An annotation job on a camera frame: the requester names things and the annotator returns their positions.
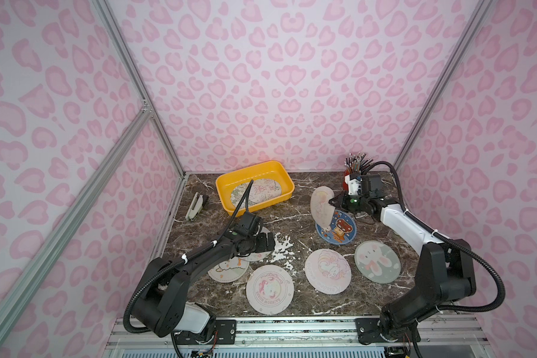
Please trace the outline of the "blue cartoon coaster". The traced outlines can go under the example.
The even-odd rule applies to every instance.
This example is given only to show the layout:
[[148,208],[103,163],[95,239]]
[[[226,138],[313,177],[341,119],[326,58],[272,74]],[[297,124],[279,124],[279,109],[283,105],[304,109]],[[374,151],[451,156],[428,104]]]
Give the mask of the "blue cartoon coaster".
[[352,243],[357,235],[355,221],[347,214],[335,210],[329,230],[315,224],[316,232],[326,242],[335,246]]

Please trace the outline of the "green floral coaster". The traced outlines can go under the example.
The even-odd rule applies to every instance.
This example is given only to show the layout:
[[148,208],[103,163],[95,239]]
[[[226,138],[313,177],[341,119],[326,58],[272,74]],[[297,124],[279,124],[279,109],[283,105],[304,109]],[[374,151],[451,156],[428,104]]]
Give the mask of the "green floral coaster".
[[[234,205],[234,207],[236,207],[239,204],[239,202],[240,202],[241,198],[243,197],[243,195],[245,194],[245,191],[247,190],[248,186],[249,186],[248,183],[242,183],[239,186],[236,186],[235,189],[231,192],[231,204]],[[245,199],[245,201],[243,201],[241,207],[245,207],[246,202],[249,203],[249,207],[255,205],[254,191],[255,191],[255,189],[254,189],[254,187],[252,187],[250,192],[249,192],[249,199]]]

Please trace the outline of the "pink floral doodle coaster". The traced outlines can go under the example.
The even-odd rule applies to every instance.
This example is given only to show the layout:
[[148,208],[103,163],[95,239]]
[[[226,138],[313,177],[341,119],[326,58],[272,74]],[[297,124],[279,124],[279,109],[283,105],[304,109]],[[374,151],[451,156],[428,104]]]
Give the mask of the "pink floral doodle coaster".
[[281,185],[273,179],[258,179],[253,182],[255,205],[277,198],[282,194]]

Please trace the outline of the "pink unicorn cloud coaster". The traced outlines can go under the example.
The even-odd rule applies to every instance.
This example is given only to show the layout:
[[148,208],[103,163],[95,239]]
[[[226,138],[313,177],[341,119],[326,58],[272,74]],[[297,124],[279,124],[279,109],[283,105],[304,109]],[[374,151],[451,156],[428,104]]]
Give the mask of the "pink unicorn cloud coaster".
[[344,292],[351,282],[348,261],[330,249],[319,249],[311,253],[305,262],[304,273],[317,291],[327,295]]

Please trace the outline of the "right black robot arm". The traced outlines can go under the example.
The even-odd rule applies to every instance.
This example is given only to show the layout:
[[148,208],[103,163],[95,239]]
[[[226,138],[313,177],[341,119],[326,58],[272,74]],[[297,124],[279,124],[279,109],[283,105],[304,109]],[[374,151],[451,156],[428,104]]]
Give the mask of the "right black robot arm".
[[[485,313],[498,309],[507,296],[499,273],[465,240],[454,240],[431,228],[406,206],[400,178],[394,166],[389,169],[395,182],[397,198],[389,198],[379,174],[371,170],[377,162],[344,177],[346,189],[331,198],[325,206],[344,213],[366,213],[391,228],[419,255],[413,287],[404,295],[384,305],[378,319],[356,319],[358,341],[374,343],[406,343],[417,346],[421,337],[419,323],[443,312]],[[497,288],[494,300],[481,306],[460,306],[456,302],[477,292],[474,264],[481,265]]]

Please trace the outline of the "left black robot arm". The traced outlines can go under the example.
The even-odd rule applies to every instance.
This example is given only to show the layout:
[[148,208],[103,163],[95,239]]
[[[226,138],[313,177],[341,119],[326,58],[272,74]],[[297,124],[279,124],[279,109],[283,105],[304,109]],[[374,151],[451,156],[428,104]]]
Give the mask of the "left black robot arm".
[[235,257],[269,252],[274,235],[263,231],[263,219],[250,212],[250,180],[237,207],[246,211],[236,222],[235,210],[220,234],[181,258],[153,259],[125,307],[123,326],[130,334],[153,333],[163,338],[177,332],[208,342],[215,334],[216,316],[199,304],[188,302],[189,288],[215,266]]

